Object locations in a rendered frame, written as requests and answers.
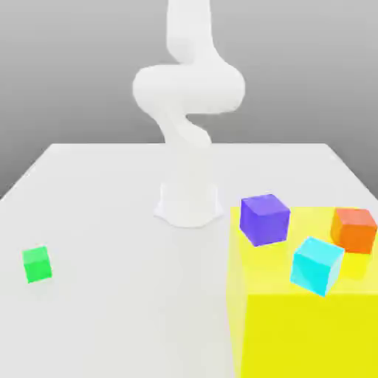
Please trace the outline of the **small purple cube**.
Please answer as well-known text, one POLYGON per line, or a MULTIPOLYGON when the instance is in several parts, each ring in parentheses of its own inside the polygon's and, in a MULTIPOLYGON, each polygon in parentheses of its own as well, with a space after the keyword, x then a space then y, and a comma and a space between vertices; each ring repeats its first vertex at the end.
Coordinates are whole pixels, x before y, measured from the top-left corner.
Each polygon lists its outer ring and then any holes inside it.
POLYGON ((285 241, 291 210, 275 195, 241 200, 240 229, 254 247, 285 241))

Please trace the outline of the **small cyan cube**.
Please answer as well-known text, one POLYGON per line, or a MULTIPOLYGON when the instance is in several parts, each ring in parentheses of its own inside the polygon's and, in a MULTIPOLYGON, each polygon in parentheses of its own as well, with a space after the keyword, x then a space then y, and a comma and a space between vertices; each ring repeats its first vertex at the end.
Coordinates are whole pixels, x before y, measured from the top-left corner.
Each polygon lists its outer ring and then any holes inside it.
POLYGON ((344 254, 342 247, 308 237, 293 254, 289 280, 325 297, 339 277, 344 254))

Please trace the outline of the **small green cube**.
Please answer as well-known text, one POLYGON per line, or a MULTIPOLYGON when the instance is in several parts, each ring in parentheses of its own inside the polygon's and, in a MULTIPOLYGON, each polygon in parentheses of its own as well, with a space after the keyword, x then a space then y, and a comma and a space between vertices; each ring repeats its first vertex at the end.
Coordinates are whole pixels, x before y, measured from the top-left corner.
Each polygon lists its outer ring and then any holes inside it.
POLYGON ((32 283, 52 277, 52 267, 46 247, 22 252, 27 282, 32 283))

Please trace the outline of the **small orange cube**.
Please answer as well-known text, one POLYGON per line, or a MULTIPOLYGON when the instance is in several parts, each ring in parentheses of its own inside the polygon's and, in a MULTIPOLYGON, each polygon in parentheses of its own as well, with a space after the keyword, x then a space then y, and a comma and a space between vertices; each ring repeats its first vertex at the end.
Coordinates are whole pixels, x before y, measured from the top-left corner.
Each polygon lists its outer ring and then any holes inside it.
POLYGON ((378 225, 370 211, 336 207, 331 222, 332 241, 345 252, 371 254, 378 225))

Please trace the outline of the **small yellow cube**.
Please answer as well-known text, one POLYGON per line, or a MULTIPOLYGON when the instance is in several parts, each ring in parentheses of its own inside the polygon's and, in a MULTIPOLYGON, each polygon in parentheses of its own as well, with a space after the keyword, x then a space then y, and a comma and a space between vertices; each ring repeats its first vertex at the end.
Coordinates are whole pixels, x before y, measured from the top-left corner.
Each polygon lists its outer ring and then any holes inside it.
POLYGON ((340 279, 362 280, 365 277, 371 260, 372 255, 370 254, 346 252, 340 268, 340 279))

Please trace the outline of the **large yellow box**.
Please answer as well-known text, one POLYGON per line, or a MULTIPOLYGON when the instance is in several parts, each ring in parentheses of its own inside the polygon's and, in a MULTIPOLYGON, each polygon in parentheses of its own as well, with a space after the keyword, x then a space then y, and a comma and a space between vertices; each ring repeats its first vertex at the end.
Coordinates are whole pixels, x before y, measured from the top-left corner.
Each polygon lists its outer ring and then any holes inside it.
POLYGON ((378 236, 360 281, 325 297, 289 280, 308 237, 330 239, 330 207, 295 207, 287 240, 254 247, 230 211, 227 313, 236 378, 378 378, 378 236))

